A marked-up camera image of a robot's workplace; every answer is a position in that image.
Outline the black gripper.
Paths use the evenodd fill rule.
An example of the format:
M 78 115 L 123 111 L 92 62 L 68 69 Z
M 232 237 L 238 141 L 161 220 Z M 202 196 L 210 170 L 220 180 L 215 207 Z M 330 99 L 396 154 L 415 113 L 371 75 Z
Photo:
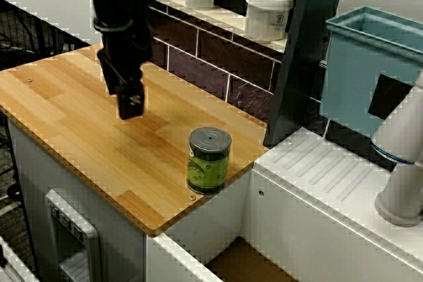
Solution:
M 116 94 L 122 120 L 142 116 L 144 89 L 136 84 L 142 77 L 140 66 L 153 55 L 153 29 L 146 18 L 131 19 L 125 25 L 96 22 L 103 48 L 98 51 L 109 94 Z

